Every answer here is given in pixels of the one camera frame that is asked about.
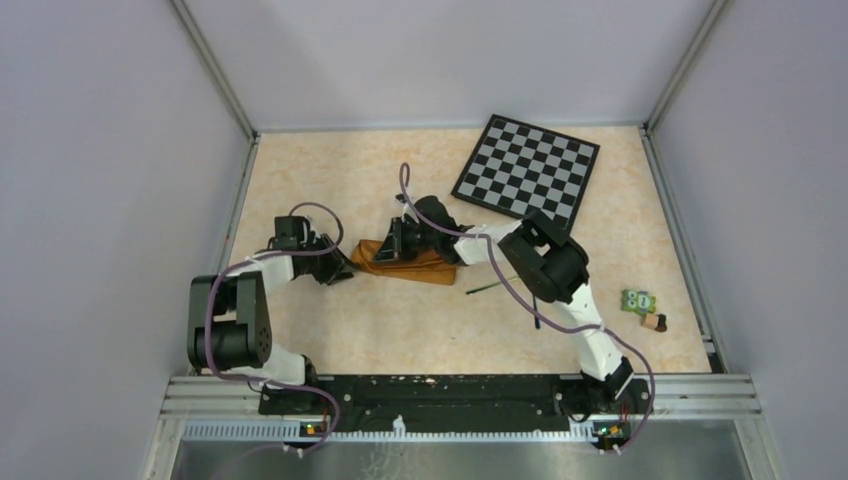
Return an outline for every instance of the green toy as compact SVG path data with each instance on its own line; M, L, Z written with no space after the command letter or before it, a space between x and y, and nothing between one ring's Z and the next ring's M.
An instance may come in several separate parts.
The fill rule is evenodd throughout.
M644 290L622 290L621 309L625 312L633 312L638 315L656 313L657 297L652 296Z

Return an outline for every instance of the beige mottled surface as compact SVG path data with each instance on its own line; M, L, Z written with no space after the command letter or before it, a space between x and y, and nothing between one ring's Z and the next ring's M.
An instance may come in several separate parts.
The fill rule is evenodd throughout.
M709 371L637 129L557 130L601 146L572 235L589 253L593 291L607 325L640 348L657 372ZM307 200L341 216L346 254L360 238L382 240L390 217L399 214L393 196L403 161L412 165L411 193L439 196L458 222L511 221L450 196L480 132L263 135L233 261L266 244L275 215ZM318 228L335 236L326 215L308 213ZM535 330L532 316L503 288L465 295L494 279L488 265L462 269L452 287L364 274L332 287L299 278L268 299L274 340L308 355L322 373L579 371L571 341L545 326ZM646 330L636 315L619 310L620 292L628 287L657 295L669 317L667 333ZM519 291L529 298L523 287ZM644 371L637 359L633 365Z

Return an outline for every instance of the black mounting plate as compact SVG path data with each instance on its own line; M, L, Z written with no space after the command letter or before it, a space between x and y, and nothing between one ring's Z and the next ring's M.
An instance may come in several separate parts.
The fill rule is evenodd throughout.
M337 432L391 431L398 415L409 432L566 431L569 415L581 420L586 414L618 414L623 402L630 414L648 407L642 398L646 380L633 379L615 402L593 398L587 406L587 384L573 374L335 375L318 377L313 386L338 400ZM326 411L333 414L317 395L267 387L259 403L261 415Z

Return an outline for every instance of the white wall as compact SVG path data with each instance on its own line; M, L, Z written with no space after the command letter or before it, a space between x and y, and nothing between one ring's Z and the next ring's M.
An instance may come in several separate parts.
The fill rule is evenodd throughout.
M262 129L641 122L711 0L190 0Z
M246 144L163 0L0 6L0 476L136 478Z
M848 3L735 2L658 132L791 478L845 478Z

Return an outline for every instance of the checkerboard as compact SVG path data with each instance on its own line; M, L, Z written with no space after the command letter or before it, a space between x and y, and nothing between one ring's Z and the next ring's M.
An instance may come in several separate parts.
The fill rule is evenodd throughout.
M492 115L453 196L515 218L537 208L571 231L600 147Z

